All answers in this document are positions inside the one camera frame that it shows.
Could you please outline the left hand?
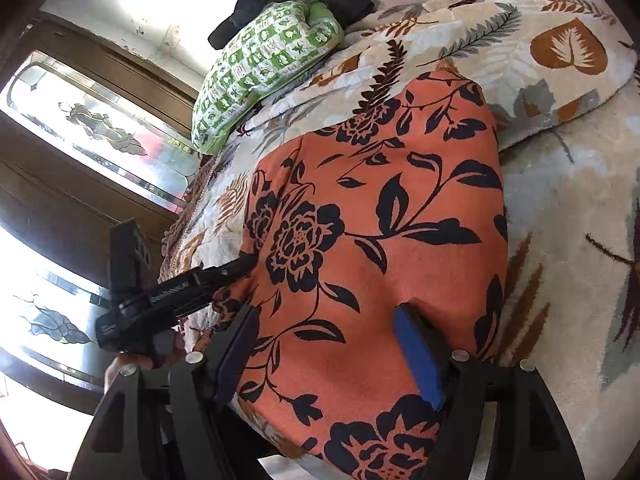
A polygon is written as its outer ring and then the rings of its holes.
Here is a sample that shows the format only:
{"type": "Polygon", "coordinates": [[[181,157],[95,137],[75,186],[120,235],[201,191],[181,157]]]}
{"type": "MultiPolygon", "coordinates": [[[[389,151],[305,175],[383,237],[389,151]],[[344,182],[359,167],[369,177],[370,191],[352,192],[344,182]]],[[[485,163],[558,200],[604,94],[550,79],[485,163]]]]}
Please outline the left hand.
{"type": "Polygon", "coordinates": [[[154,370],[154,368],[162,367],[167,363],[175,363],[185,355],[186,352],[184,351],[183,336],[180,333],[175,333],[172,351],[167,356],[161,358],[157,363],[154,363],[148,356],[142,356],[141,354],[119,353],[118,356],[115,356],[115,359],[111,362],[110,366],[107,367],[104,373],[104,392],[107,392],[108,389],[111,388],[111,385],[117,378],[119,371],[124,366],[134,365],[135,367],[140,368],[140,370],[154,370]]]}

